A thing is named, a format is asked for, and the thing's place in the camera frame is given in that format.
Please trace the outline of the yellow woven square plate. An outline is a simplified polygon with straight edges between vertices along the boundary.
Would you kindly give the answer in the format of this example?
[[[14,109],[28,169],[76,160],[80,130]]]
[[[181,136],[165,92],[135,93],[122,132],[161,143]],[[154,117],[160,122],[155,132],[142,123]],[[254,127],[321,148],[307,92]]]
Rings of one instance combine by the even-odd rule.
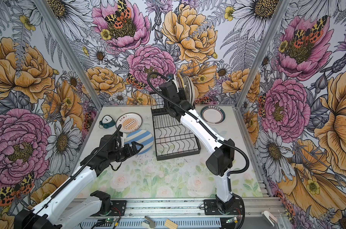
[[[184,82],[183,82],[182,76],[179,73],[177,73],[176,75],[176,82],[177,82],[178,92],[184,93]]]

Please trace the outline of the white floral plate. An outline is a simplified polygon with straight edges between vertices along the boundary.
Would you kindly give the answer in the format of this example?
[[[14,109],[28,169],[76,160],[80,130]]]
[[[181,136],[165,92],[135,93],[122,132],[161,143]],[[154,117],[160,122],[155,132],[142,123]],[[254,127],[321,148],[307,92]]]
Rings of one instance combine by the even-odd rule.
[[[191,81],[191,93],[192,93],[192,98],[191,98],[191,104],[194,106],[194,101],[195,101],[195,87],[193,82]]]

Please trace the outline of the black wire dish rack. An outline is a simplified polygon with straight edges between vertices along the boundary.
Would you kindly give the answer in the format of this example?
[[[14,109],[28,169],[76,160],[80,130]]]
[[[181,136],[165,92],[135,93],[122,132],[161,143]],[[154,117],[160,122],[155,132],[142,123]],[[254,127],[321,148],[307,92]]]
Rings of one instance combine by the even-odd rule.
[[[150,97],[157,160],[199,154],[201,146],[193,132],[168,114],[161,96],[151,92]]]

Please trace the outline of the white plate red characters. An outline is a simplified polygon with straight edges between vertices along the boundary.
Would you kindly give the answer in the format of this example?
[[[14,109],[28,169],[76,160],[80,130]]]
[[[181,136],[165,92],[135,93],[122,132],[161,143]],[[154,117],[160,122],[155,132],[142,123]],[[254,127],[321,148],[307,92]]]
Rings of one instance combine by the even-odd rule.
[[[179,92],[180,85],[181,85],[180,79],[178,79],[176,75],[173,75],[173,77],[172,77],[172,82],[173,82],[173,84],[175,85],[176,92],[178,93],[178,92]]]

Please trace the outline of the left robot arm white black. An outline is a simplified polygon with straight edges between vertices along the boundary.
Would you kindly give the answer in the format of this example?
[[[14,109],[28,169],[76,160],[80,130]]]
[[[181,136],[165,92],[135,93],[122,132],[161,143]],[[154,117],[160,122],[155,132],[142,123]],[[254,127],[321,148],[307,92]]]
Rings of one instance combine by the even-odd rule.
[[[15,216],[16,229],[69,229],[94,215],[109,215],[120,211],[113,207],[110,195],[93,192],[84,202],[66,211],[69,204],[113,162],[122,163],[144,148],[135,141],[122,144],[118,132],[105,135],[97,148],[85,157],[80,166],[59,188],[32,210],[22,210]]]

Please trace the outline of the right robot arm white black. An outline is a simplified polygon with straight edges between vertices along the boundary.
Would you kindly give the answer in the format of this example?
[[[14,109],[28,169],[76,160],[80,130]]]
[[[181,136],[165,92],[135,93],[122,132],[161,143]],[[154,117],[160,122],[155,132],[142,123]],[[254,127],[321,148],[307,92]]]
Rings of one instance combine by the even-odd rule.
[[[194,107],[184,99],[184,92],[177,88],[174,80],[165,76],[163,79],[164,82],[159,85],[159,94],[164,99],[165,109],[171,117],[193,132],[206,150],[211,153],[206,160],[206,166],[215,175],[217,208],[220,213],[227,214],[235,202],[228,177],[233,165],[235,150],[225,144],[232,144],[233,141],[226,141],[199,117]]]

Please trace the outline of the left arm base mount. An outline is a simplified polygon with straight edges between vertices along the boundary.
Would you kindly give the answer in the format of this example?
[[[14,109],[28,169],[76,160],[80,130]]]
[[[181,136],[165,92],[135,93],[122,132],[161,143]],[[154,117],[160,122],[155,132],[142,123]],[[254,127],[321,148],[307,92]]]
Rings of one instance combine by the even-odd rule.
[[[124,216],[126,200],[103,200],[97,216]]]

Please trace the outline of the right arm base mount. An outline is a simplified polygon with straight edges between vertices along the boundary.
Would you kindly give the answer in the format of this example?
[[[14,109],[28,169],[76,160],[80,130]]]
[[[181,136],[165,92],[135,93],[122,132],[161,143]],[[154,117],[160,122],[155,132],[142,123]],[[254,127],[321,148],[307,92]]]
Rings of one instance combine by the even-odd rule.
[[[216,199],[205,199],[203,201],[205,215],[239,215],[243,213],[244,202],[239,199],[226,203]]]

